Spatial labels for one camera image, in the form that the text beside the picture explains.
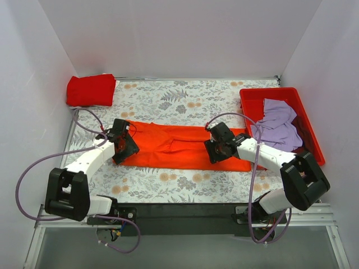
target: glass panel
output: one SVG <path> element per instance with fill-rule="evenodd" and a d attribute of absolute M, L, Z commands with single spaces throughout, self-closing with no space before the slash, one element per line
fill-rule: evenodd
<path fill-rule="evenodd" d="M 135 241 L 123 237 L 114 244 L 130 248 Z M 280 241 L 267 247 L 231 235 L 143 236 L 131 254 L 98 244 L 96 228 L 47 228 L 36 268 L 318 269 L 338 264 L 325 227 L 290 227 Z"/>

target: floral mat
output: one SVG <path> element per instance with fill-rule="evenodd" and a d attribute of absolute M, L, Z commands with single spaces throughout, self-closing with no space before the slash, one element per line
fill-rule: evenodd
<path fill-rule="evenodd" d="M 91 108 L 110 127 L 114 118 L 157 124 L 204 126 L 222 112 L 241 112 L 242 88 L 278 87 L 276 80 L 230 81 L 120 81 L 113 106 Z M 244 128 L 242 118 L 228 115 L 220 120 L 229 127 Z M 99 129 L 86 111 L 79 122 Z M 70 150 L 92 145 L 94 135 L 76 126 Z M 66 165 L 79 154 L 66 159 Z M 282 187 L 282 180 L 270 171 L 257 171 L 254 198 Z M 114 197 L 119 202 L 224 203 L 247 202 L 251 172 L 203 171 L 116 166 L 106 162 L 89 180 L 90 194 Z"/>

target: dark cloth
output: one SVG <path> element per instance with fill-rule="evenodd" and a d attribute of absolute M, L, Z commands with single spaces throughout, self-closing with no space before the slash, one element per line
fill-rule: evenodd
<path fill-rule="evenodd" d="M 297 129 L 297 133 L 303 141 L 303 145 L 292 152 L 298 154 L 303 151 L 309 151 L 310 153 L 313 153 L 315 151 L 315 146 L 309 130 L 307 130 L 304 126 L 302 118 L 300 116 L 296 116 L 292 121 L 292 124 Z"/>

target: white wall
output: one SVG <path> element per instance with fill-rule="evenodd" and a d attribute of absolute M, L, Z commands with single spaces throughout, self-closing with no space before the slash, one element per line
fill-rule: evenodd
<path fill-rule="evenodd" d="M 80 76 L 273 77 L 321 0 L 39 0 Z"/>
<path fill-rule="evenodd" d="M 326 158 L 333 207 L 359 267 L 359 1 L 323 0 L 283 74 L 296 87 Z"/>
<path fill-rule="evenodd" d="M 60 152 L 70 125 L 66 85 L 75 70 L 37 0 L 0 1 L 0 268 L 22 268 L 34 221 L 20 214 L 15 185 L 33 161 Z M 24 179 L 21 201 L 37 215 L 48 173 L 59 159 Z"/>

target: red cloth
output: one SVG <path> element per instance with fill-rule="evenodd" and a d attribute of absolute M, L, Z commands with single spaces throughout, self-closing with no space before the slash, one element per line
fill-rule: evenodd
<path fill-rule="evenodd" d="M 210 133 L 204 127 L 165 126 L 154 123 L 132 122 L 130 135 L 140 148 L 121 165 L 171 169 L 199 169 L 216 171 L 250 171 L 248 161 L 231 157 L 211 164 L 204 145 Z M 231 129 L 237 135 L 244 129 Z"/>
<path fill-rule="evenodd" d="M 67 101 L 70 106 L 112 106 L 116 80 L 111 74 L 72 77 L 67 85 Z"/>

